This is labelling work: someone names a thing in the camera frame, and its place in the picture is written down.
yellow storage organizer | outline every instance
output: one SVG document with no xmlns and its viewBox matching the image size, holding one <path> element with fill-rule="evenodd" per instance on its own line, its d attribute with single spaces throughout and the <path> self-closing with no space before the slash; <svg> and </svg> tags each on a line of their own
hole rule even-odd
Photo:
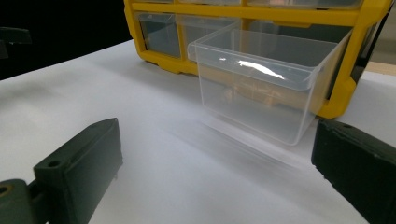
<svg viewBox="0 0 396 224">
<path fill-rule="evenodd" d="M 256 20 L 292 27 L 310 27 L 312 24 L 350 27 L 351 36 L 332 92 L 318 112 L 319 116 L 332 119 L 342 115 L 347 109 L 356 88 L 356 81 L 351 73 L 363 42 L 370 29 L 385 17 L 392 0 L 333 1 L 347 2 L 349 5 L 327 4 L 329 2 L 331 0 L 124 0 L 126 19 L 138 55 L 143 60 L 156 63 L 162 69 L 173 73 L 198 74 L 197 64 L 188 58 L 189 38 L 185 29 L 189 20 L 198 25 L 209 24 L 205 27 L 208 29 L 214 24 L 213 31 L 227 26 L 232 20 L 240 20 L 243 30 L 247 30 Z M 193 16 L 203 19 L 194 21 Z M 151 41 L 159 37 L 148 35 L 149 32 L 145 31 L 153 28 L 145 24 L 156 20 L 165 24 L 169 33 L 166 37 L 167 43 L 170 46 L 160 46 L 160 41 Z"/>
</svg>

transparent plastic box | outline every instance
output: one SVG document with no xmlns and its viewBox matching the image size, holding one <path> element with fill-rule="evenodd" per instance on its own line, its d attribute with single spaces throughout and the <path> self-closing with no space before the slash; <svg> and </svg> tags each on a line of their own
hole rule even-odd
<svg viewBox="0 0 396 224">
<path fill-rule="evenodd" d="M 171 13 L 138 13 L 146 48 L 180 57 L 176 15 Z"/>
<path fill-rule="evenodd" d="M 179 0 L 180 3 L 205 4 L 219 6 L 236 6 L 241 5 L 241 0 Z"/>
<path fill-rule="evenodd" d="M 324 104 L 350 32 L 332 43 L 234 28 L 189 45 L 198 62 L 204 106 L 297 144 Z"/>
<path fill-rule="evenodd" d="M 362 0 L 247 0 L 249 6 L 257 7 L 305 7 L 353 9 L 361 6 Z"/>
<path fill-rule="evenodd" d="M 240 21 L 237 18 L 215 18 L 202 16 L 178 15 L 177 24 L 182 26 L 184 36 L 184 49 L 188 45 L 206 35 L 210 35 L 222 28 Z M 195 55 L 190 55 L 189 59 L 196 62 Z"/>
</svg>

yellow plastic frame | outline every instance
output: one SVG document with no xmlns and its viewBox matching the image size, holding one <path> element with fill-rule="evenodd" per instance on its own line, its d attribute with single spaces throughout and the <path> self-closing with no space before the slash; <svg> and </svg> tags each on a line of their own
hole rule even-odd
<svg viewBox="0 0 396 224">
<path fill-rule="evenodd" d="M 358 58 L 368 29 L 381 21 L 387 14 L 392 0 L 365 0 L 357 9 L 299 9 L 250 7 L 247 0 L 242 0 L 241 6 L 210 6 L 184 4 L 174 0 L 170 4 L 142 3 L 135 0 L 124 0 L 125 16 L 129 31 L 134 38 L 137 54 L 144 60 L 158 64 L 162 69 L 173 73 L 198 74 L 197 64 L 189 61 L 183 43 L 181 27 L 177 27 L 180 58 L 147 50 L 141 32 L 140 23 L 134 18 L 136 12 L 167 12 L 175 14 L 190 14 L 197 16 L 236 17 L 242 19 L 242 24 L 248 25 L 250 20 L 268 20 L 277 24 L 294 26 L 309 26 L 310 24 L 327 24 L 352 27 L 352 35 L 346 47 L 346 53 L 341 63 L 338 76 L 332 89 L 332 95 L 320 109 L 318 115 L 332 119 L 341 116 L 356 89 L 356 82 L 351 73 Z"/>
</svg>

black background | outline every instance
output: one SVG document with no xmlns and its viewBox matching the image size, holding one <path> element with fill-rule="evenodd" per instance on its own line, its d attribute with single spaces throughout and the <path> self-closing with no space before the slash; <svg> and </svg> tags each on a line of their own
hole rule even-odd
<svg viewBox="0 0 396 224">
<path fill-rule="evenodd" d="M 131 39 L 122 0 L 0 0 L 0 27 L 28 29 L 31 45 L 9 45 L 0 79 Z"/>
</svg>

white table surface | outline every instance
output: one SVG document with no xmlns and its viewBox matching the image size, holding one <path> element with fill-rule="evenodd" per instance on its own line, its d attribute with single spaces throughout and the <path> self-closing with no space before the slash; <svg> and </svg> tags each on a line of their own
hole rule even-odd
<svg viewBox="0 0 396 224">
<path fill-rule="evenodd" d="M 396 77 L 366 72 L 339 120 L 396 146 L 395 112 Z M 242 144 L 212 128 L 197 77 L 143 62 L 132 41 L 0 81 L 0 180 L 32 181 L 53 150 L 115 117 L 124 164 L 91 223 L 366 223 L 311 165 L 315 122 L 296 147 Z"/>
</svg>

